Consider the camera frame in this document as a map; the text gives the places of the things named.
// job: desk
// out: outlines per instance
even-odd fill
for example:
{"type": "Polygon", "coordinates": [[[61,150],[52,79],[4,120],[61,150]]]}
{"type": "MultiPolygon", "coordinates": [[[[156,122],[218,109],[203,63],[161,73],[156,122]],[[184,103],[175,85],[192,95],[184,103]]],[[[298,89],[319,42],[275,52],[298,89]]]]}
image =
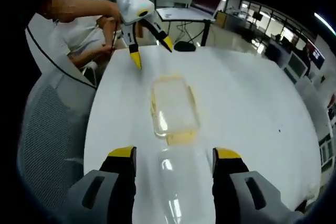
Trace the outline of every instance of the desk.
{"type": "Polygon", "coordinates": [[[204,146],[196,157],[200,175],[190,186],[198,182],[207,208],[197,214],[190,200],[188,214],[199,217],[193,223],[215,223],[210,167],[217,146],[238,152],[249,170],[280,190],[291,210],[306,195],[317,196],[321,167],[314,126],[294,85],[274,62],[210,47],[170,53],[145,46],[140,54],[142,70],[128,49],[115,51],[93,102],[84,154],[86,174],[99,169],[113,149],[138,148],[134,224],[165,223],[158,153],[167,146],[154,135],[150,92],[155,78],[177,72],[193,90],[201,124],[196,143],[204,146]]]}
{"type": "Polygon", "coordinates": [[[201,22],[204,23],[204,31],[202,35],[201,46],[204,47],[208,38],[211,22],[215,19],[212,15],[202,12],[194,8],[159,8],[156,9],[162,22],[169,22],[168,35],[170,30],[170,24],[172,21],[186,21],[186,22],[201,22]]]}

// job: person's arm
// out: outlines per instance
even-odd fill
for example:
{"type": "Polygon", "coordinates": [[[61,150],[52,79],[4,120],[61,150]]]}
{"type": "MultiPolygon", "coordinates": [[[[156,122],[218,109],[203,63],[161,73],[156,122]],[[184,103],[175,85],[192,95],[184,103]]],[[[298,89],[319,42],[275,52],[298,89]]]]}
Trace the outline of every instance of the person's arm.
{"type": "Polygon", "coordinates": [[[74,55],[72,53],[68,54],[71,62],[77,67],[81,68],[85,66],[92,60],[95,60],[97,57],[101,58],[103,56],[111,56],[111,46],[105,45],[101,48],[88,50],[86,52],[82,52],[80,55],[74,55]]]}
{"type": "Polygon", "coordinates": [[[115,25],[104,16],[97,20],[97,24],[103,30],[106,45],[112,45],[115,25]]]}
{"type": "Polygon", "coordinates": [[[71,62],[77,67],[81,68],[85,66],[90,61],[94,60],[100,54],[99,49],[93,49],[86,52],[82,52],[80,55],[74,55],[69,53],[68,56],[71,62]]]}
{"type": "Polygon", "coordinates": [[[85,16],[110,16],[120,22],[116,3],[108,0],[48,0],[39,13],[46,19],[58,19],[61,22],[72,21],[85,16]]]}

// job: office chair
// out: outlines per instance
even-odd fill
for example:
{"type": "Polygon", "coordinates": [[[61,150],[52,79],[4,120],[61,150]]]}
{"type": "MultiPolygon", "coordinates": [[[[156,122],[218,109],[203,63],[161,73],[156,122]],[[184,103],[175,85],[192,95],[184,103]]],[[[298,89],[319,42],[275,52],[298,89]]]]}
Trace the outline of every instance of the office chair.
{"type": "Polygon", "coordinates": [[[42,74],[28,96],[17,171],[26,193],[44,211],[60,206],[68,189],[83,177],[86,128],[95,92],[55,68],[42,74]]]}
{"type": "Polygon", "coordinates": [[[97,63],[91,61],[81,69],[81,73],[96,87],[98,85],[96,76],[97,67],[97,63]]]}

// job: white t-shirt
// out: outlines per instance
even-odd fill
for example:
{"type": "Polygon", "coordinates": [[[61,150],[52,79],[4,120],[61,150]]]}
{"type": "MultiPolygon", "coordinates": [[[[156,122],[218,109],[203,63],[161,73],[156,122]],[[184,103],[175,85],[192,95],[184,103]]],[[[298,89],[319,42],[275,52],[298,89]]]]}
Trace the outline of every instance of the white t-shirt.
{"type": "Polygon", "coordinates": [[[50,47],[52,50],[60,52],[60,45],[63,54],[77,54],[99,48],[105,44],[104,34],[97,25],[97,20],[101,16],[87,16],[76,18],[69,23],[59,22],[50,35],[50,47]]]}

